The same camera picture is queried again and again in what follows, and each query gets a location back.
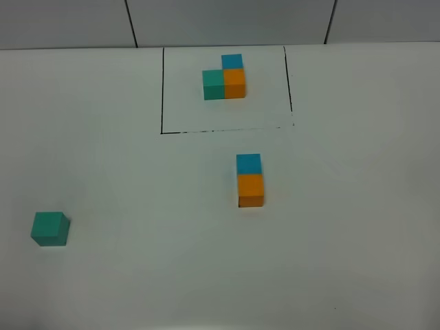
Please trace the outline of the template blue cube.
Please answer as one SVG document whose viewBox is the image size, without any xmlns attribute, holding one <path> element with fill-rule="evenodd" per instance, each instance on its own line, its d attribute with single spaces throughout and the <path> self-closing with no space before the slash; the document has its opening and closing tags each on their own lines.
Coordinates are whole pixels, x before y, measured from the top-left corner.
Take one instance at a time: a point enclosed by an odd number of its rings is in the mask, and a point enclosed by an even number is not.
<svg viewBox="0 0 440 330">
<path fill-rule="evenodd" d="M 222 69 L 243 69 L 241 54 L 224 54 L 221 56 Z"/>
</svg>

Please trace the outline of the template orange cube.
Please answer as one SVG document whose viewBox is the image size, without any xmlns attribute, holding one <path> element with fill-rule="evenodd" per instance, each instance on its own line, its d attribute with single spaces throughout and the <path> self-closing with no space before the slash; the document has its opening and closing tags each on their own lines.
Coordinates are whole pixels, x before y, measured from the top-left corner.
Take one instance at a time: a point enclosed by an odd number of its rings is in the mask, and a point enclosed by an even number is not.
<svg viewBox="0 0 440 330">
<path fill-rule="evenodd" d="M 244 98 L 246 96 L 246 79 L 244 68 L 225 69 L 223 71 L 225 99 Z"/>
</svg>

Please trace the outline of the template green cube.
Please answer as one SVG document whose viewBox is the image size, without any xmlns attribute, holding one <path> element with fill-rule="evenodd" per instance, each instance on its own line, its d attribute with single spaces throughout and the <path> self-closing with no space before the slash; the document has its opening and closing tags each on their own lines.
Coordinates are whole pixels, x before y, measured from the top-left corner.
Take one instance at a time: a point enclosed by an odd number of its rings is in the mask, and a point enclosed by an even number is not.
<svg viewBox="0 0 440 330">
<path fill-rule="evenodd" d="M 221 100 L 225 98 L 225 82 L 222 69 L 202 71 L 204 100 Z"/>
</svg>

